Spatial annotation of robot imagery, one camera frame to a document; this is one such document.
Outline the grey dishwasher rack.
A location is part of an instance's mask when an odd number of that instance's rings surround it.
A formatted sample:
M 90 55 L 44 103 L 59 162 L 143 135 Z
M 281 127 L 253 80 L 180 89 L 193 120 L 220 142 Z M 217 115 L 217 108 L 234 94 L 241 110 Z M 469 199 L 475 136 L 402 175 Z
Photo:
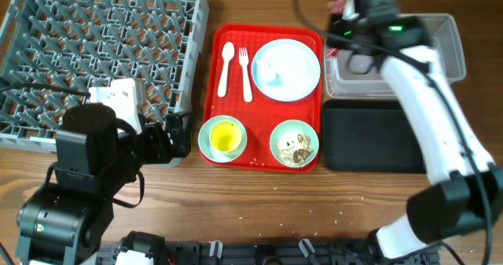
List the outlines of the grey dishwasher rack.
M 145 81 L 138 115 L 189 111 L 207 0 L 3 0 L 1 146 L 54 153 L 62 116 L 91 87 Z

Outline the light blue plate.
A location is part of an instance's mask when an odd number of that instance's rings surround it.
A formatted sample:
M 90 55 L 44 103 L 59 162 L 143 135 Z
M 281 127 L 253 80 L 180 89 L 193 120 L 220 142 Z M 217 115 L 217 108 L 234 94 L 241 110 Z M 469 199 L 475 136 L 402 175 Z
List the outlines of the light blue plate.
M 282 86 L 266 85 L 256 61 L 265 59 L 279 72 Z M 275 101 L 291 102 L 307 97 L 319 84 L 321 65 L 312 49 L 293 39 L 276 39 L 262 46 L 252 59 L 251 77 L 260 92 Z

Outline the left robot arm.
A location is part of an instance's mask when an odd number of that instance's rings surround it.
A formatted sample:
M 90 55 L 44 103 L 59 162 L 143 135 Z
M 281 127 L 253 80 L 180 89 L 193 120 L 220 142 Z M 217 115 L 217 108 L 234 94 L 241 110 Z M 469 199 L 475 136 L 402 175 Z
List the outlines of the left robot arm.
M 141 133 L 103 104 L 69 109 L 57 130 L 57 161 L 17 216 L 16 255 L 27 264 L 80 264 L 101 245 L 128 183 L 145 184 L 141 168 L 168 164 L 191 150 L 194 114 L 176 112 Z

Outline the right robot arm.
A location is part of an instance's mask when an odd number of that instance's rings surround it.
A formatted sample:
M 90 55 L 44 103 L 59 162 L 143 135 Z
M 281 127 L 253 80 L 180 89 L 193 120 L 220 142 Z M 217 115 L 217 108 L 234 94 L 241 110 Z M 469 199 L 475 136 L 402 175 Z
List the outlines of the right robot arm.
M 430 183 L 407 201 L 402 218 L 375 232 L 380 260 L 403 259 L 484 230 L 488 262 L 502 213 L 502 170 L 469 126 L 426 24 L 403 16 L 395 0 L 344 0 L 341 20 L 330 40 L 372 58 L 413 129 Z

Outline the green bowl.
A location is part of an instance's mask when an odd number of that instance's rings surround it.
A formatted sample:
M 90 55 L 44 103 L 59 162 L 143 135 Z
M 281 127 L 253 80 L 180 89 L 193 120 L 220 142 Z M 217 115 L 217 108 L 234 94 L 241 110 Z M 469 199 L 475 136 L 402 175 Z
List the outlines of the green bowl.
M 318 154 L 319 146 L 320 146 L 319 139 L 318 139 L 318 134 L 316 133 L 316 131 L 314 130 L 314 128 L 312 128 L 312 126 L 309 125 L 308 123 L 305 123 L 305 122 L 303 122 L 301 120 L 286 120 L 286 121 L 278 124 L 273 129 L 273 131 L 272 131 L 272 133 L 270 135 L 270 150 L 271 150 L 274 158 L 280 164 L 282 164 L 282 165 L 284 165 L 286 167 L 289 167 L 289 166 L 285 165 L 284 163 L 280 162 L 280 159 L 279 159 L 279 156 L 278 156 L 278 151 L 277 151 L 277 140 L 279 139 L 279 137 L 283 133 L 285 133 L 286 131 L 290 131 L 290 130 L 295 130 L 295 131 L 303 132 L 303 133 L 307 134 L 310 137 L 310 140 L 311 140 L 311 143 L 312 143 L 314 151 L 307 158 L 306 162 L 303 165 L 301 165 L 300 167 L 290 167 L 290 168 L 300 169 L 302 167 L 306 167 L 308 164 L 310 164 L 315 159 L 315 157 Z

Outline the yellow plastic cup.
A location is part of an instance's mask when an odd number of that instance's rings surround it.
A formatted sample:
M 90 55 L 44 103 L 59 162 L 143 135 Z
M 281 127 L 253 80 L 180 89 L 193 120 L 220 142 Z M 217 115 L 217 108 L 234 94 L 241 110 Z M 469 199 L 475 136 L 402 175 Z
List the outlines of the yellow plastic cup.
M 232 153 L 242 141 L 242 131 L 237 123 L 230 120 L 217 122 L 210 130 L 211 146 L 220 153 Z

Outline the black waste tray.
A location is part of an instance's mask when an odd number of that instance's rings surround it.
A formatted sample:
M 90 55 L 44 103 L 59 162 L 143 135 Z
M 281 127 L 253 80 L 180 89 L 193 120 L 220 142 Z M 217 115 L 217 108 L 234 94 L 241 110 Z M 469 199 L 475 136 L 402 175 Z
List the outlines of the black waste tray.
M 322 106 L 324 165 L 331 171 L 424 174 L 420 146 L 396 100 L 332 99 Z

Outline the white napkin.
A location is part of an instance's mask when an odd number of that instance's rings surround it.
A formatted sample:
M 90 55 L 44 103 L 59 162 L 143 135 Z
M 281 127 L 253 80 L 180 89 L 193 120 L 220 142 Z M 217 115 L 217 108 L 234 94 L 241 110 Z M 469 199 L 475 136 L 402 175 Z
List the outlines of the white napkin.
M 258 59 L 256 61 L 257 72 L 262 81 L 269 86 L 282 86 L 283 81 L 281 80 L 279 72 L 276 68 L 265 59 Z

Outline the rice and food scraps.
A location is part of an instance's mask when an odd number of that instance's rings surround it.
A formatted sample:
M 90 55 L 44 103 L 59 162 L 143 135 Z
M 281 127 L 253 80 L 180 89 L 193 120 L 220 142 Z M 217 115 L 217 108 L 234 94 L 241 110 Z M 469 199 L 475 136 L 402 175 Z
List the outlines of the rice and food scraps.
M 300 167 L 314 151 L 310 137 L 300 131 L 290 130 L 277 140 L 280 162 L 289 167 Z

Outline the red plastic tray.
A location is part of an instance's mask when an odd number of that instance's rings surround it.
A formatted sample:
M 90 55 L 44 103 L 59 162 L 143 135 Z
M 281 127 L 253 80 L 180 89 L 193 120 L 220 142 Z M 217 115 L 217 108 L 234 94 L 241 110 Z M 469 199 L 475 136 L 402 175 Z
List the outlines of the red plastic tray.
M 246 129 L 248 140 L 243 153 L 229 163 L 213 163 L 204 154 L 200 155 L 211 165 L 234 167 L 259 171 L 277 171 L 307 173 L 314 169 L 319 155 L 306 167 L 294 169 L 280 164 L 270 150 L 270 135 L 273 129 L 286 120 L 301 120 L 321 132 L 321 80 L 307 97 L 291 102 L 275 101 L 259 91 L 251 82 L 253 100 L 247 103 L 243 99 L 241 66 L 234 57 L 229 65 L 229 82 L 224 98 L 217 95 L 218 83 L 222 71 L 221 51 L 227 42 L 236 49 L 245 47 L 248 56 L 253 58 L 257 51 L 268 42 L 276 39 L 293 39 L 307 45 L 314 51 L 320 62 L 323 54 L 323 42 L 319 34 L 306 28 L 278 27 L 253 24 L 225 24 L 215 33 L 211 56 L 211 68 L 208 76 L 207 95 L 204 108 L 204 124 L 215 116 L 232 116 L 239 120 Z

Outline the white plastic spoon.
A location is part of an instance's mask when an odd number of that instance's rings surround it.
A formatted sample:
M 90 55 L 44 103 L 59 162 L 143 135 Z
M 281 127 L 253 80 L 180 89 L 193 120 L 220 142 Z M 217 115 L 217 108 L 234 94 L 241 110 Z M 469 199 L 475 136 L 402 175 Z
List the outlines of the white plastic spoon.
M 235 54 L 234 44 L 232 44 L 231 42 L 227 42 L 222 48 L 223 66 L 217 90 L 217 95 L 220 98 L 226 96 L 228 74 L 229 74 L 229 63 L 233 59 L 234 54 Z

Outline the clear plastic bin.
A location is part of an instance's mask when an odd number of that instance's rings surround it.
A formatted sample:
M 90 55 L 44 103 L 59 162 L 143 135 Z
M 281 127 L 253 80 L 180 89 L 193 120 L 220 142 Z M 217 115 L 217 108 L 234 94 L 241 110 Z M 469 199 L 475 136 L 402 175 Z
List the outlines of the clear plastic bin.
M 464 52 L 455 19 L 448 13 L 420 13 L 435 48 L 442 58 L 442 68 L 449 83 L 466 76 Z M 325 44 L 325 85 L 331 98 L 393 98 L 391 88 L 374 68 L 355 75 L 346 70 L 349 50 L 333 49 Z

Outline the light blue small bowl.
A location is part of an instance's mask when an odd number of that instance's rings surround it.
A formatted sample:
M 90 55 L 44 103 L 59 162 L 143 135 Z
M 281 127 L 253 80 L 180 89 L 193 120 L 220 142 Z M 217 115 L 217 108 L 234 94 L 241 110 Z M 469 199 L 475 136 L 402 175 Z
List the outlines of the light blue small bowl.
M 216 149 L 214 149 L 211 146 L 210 139 L 209 139 L 209 134 L 210 130 L 213 128 L 213 126 L 220 121 L 223 120 L 230 120 L 238 124 L 242 131 L 242 141 L 240 145 L 238 146 L 237 150 L 235 150 L 232 153 L 220 153 Z M 232 116 L 215 116 L 211 119 L 209 119 L 200 129 L 200 133 L 198 135 L 198 144 L 200 147 L 200 151 L 204 156 L 209 159 L 213 163 L 229 163 L 235 159 L 237 159 L 245 150 L 246 145 L 247 145 L 247 140 L 248 140 L 248 135 L 246 132 L 246 129 L 244 128 L 244 125 L 237 119 L 233 118 Z

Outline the white plastic fork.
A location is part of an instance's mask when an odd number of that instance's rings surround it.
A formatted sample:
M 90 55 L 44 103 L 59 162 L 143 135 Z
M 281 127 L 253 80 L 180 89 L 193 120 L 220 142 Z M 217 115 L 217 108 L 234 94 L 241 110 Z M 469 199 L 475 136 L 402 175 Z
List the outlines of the white plastic fork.
M 239 64 L 242 68 L 242 75 L 243 75 L 244 101 L 249 103 L 252 102 L 253 96 L 252 96 L 252 87 L 248 75 L 249 57 L 248 57 L 248 51 L 245 47 L 239 48 Z

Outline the red sauce packet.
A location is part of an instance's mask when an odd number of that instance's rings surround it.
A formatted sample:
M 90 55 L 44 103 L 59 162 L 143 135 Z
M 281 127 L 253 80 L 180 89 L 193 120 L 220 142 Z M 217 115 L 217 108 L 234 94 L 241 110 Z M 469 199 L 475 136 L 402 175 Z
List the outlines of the red sauce packet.
M 331 14 L 343 15 L 346 0 L 329 0 L 328 7 Z

